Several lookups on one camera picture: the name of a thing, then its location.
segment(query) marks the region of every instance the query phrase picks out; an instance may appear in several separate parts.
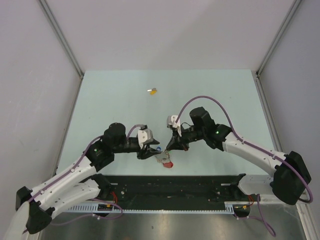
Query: white cable tray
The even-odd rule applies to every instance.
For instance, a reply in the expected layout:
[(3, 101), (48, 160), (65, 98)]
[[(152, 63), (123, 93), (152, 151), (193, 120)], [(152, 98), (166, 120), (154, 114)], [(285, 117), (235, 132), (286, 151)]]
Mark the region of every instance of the white cable tray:
[[(80, 203), (73, 207), (70, 207), (66, 213), (120, 213), (120, 210), (98, 210), (98, 206), (104, 203)], [(232, 204), (225, 203), (225, 210), (136, 210), (136, 209), (126, 209), (123, 210), (125, 214), (234, 214), (234, 209)]]

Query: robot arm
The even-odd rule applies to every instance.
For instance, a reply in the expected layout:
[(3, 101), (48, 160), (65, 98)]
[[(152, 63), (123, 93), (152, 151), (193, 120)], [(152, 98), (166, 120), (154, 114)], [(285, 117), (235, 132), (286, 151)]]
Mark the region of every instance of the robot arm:
[[(173, 115), (167, 119), (167, 126), (172, 129), (172, 138), (166, 147), (168, 151), (187, 151), (189, 143), (204, 140), (210, 148), (235, 154), (267, 172), (273, 179), (262, 181), (264, 185), (268, 185), (264, 187), (268, 188), (269, 193), (273, 193), (281, 201), (290, 205), (296, 204), (305, 190), (305, 185), (288, 165), (298, 172), (306, 184), (311, 181), (307, 167), (298, 153), (292, 151), (290, 154), (285, 154), (245, 141), (229, 126), (216, 124), (203, 107), (195, 108), (190, 112), (193, 125), (187, 129), (180, 125), (180, 121), (175, 122), (177, 118), (177, 115)], [(244, 177), (241, 181), (243, 186), (244, 181), (248, 181), (248, 178)], [(246, 192), (240, 184), (238, 187), (247, 195), (253, 193)]]
[(52, 219), (69, 207), (88, 199), (104, 198), (111, 184), (102, 175), (102, 168), (112, 163), (117, 153), (137, 153), (138, 159), (160, 154), (150, 147), (159, 144), (146, 125), (138, 130), (137, 137), (126, 138), (126, 128), (113, 123), (100, 137), (92, 141), (82, 156), (66, 170), (32, 188), (22, 187), (16, 193), (16, 210), (29, 202), (26, 228), (31, 234), (44, 229)]

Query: black base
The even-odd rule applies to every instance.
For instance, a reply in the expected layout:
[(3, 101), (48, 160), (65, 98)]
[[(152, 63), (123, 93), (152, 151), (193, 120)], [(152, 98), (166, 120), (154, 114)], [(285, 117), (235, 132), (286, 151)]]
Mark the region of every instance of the black base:
[(242, 175), (105, 177), (124, 210), (225, 210), (226, 201), (248, 201), (238, 189)]

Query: metal plate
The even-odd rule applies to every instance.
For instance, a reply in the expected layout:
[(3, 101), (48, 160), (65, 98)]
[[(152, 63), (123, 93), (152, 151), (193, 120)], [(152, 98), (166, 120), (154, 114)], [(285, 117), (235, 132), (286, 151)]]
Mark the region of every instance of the metal plate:
[[(272, 237), (263, 223), (236, 220), (229, 214), (124, 214), (116, 220), (82, 218), (66, 226), (48, 226), (41, 240), (305, 240), (297, 209), (287, 205), (263, 205), (266, 220), (276, 231)], [(257, 206), (252, 216), (259, 216)], [(63, 213), (62, 223), (79, 213)]]

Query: orange wire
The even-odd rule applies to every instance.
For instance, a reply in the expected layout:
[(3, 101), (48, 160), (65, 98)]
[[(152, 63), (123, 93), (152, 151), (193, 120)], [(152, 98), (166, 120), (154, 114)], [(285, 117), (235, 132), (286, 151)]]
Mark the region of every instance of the orange wire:
[(249, 206), (252, 206), (254, 204), (254, 202), (255, 202), (254, 198), (251, 195), (248, 195), (248, 199), (249, 199), (250, 202), (252, 202), (252, 203), (250, 203)]
[(113, 195), (113, 201), (115, 201), (115, 203), (117, 204), (117, 203), (118, 203), (118, 197), (117, 197), (117, 195), (115, 194), (114, 191), (112, 191), (111, 194)]

